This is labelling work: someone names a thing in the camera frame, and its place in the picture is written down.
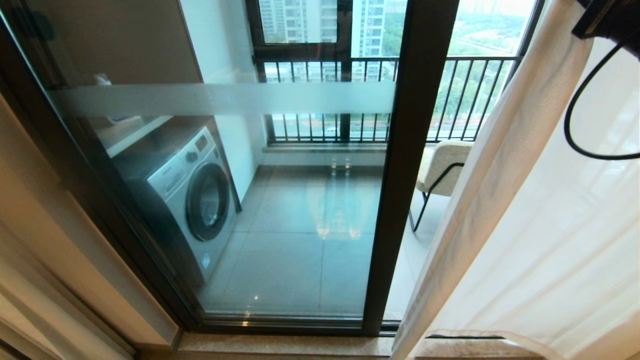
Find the frosted glass strip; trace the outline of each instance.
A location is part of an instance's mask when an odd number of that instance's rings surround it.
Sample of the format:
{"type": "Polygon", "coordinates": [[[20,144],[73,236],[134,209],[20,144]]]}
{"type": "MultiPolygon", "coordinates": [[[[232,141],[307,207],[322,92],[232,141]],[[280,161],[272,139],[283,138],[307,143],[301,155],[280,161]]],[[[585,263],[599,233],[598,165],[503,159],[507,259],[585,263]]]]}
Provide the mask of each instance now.
{"type": "Polygon", "coordinates": [[[50,91],[67,117],[390,113],[395,83],[82,86],[50,91]]]}

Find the door frame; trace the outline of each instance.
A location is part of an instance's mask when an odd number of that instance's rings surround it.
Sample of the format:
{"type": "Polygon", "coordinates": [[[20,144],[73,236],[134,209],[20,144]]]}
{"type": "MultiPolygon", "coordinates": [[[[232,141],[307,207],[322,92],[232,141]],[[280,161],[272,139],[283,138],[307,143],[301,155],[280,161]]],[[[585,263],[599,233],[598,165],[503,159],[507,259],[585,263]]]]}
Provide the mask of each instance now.
{"type": "MultiPolygon", "coordinates": [[[[349,15],[352,9],[349,4],[351,1],[340,0],[339,11],[342,9],[349,15]]],[[[24,49],[17,45],[18,39],[3,20],[0,91],[62,179],[61,186],[76,198],[180,328],[227,334],[377,336],[383,325],[387,296],[429,128],[430,121],[425,119],[431,118],[435,106],[457,9],[458,0],[408,0],[362,319],[261,317],[243,323],[238,316],[202,316],[195,297],[184,291],[184,284],[172,276],[172,269],[164,264],[162,254],[149,245],[153,243],[151,224],[141,216],[142,212],[131,197],[127,198],[130,190],[109,161],[95,133],[82,122],[63,122],[59,118],[44,90],[43,79],[36,78],[33,64],[25,60],[24,49]]],[[[59,79],[46,80],[49,84],[61,85],[59,79]]]]}

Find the chair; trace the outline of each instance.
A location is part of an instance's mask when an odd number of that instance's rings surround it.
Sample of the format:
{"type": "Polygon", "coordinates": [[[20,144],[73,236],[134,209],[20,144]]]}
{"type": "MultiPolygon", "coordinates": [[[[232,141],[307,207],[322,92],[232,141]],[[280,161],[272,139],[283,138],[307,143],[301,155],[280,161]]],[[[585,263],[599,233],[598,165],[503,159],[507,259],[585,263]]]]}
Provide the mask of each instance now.
{"type": "Polygon", "coordinates": [[[424,149],[418,179],[415,182],[416,189],[422,192],[424,204],[415,225],[409,210],[409,221],[414,232],[420,225],[424,208],[427,207],[429,196],[432,193],[451,196],[473,144],[473,142],[444,140],[439,142],[434,149],[424,149]]]}

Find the balcony railing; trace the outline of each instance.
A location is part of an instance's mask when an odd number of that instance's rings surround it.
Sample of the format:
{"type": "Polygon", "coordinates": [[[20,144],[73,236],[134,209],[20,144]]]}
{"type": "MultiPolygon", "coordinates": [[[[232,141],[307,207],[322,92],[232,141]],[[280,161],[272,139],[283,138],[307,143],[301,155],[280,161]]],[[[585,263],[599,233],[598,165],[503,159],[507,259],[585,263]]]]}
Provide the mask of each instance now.
{"type": "MultiPolygon", "coordinates": [[[[475,141],[521,61],[521,56],[448,57],[426,142],[475,141]]],[[[343,79],[341,68],[339,61],[264,63],[268,83],[337,82],[343,79]]],[[[397,70],[398,58],[353,58],[350,80],[395,81],[397,70]]],[[[267,116],[269,143],[385,143],[389,123],[388,113],[267,116]]]]}

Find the black metal chair leg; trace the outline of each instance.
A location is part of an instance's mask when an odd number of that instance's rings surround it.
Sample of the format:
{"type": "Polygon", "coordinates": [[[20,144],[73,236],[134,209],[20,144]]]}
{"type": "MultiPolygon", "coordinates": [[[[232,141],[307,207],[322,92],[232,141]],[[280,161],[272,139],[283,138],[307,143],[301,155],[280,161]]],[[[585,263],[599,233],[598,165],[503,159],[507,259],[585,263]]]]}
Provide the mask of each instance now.
{"type": "Polygon", "coordinates": [[[424,214],[424,208],[427,207],[427,202],[429,201],[429,196],[431,196],[431,192],[428,194],[422,193],[422,200],[424,203],[422,204],[422,209],[420,210],[420,215],[418,215],[418,221],[413,224],[413,215],[411,215],[411,210],[409,210],[409,223],[411,224],[411,230],[415,232],[418,229],[418,225],[420,225],[420,220],[422,220],[422,214],[424,214]]]}

